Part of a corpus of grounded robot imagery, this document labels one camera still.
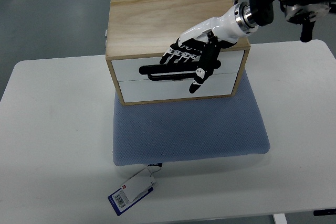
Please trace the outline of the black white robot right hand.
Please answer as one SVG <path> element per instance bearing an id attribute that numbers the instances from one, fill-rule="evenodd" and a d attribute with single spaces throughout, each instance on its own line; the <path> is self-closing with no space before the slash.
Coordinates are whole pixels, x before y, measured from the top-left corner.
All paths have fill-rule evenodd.
<path id="1" fill-rule="evenodd" d="M 237 44 L 256 32 L 258 25 L 246 2 L 232 6 L 223 16 L 209 18 L 181 33 L 160 60 L 160 64 L 182 64 L 199 58 L 189 92 L 195 93 L 213 74 L 214 64 L 222 49 Z"/>

